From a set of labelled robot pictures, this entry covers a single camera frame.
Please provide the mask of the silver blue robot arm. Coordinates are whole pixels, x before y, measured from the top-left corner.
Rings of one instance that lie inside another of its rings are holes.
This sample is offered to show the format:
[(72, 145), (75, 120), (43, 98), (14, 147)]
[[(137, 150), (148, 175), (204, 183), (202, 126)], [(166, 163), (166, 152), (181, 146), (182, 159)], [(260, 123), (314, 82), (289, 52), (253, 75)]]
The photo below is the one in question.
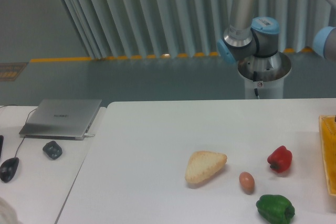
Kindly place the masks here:
[(229, 63), (268, 58), (287, 46), (310, 46), (335, 61), (335, 0), (233, 0), (229, 24), (217, 42)]

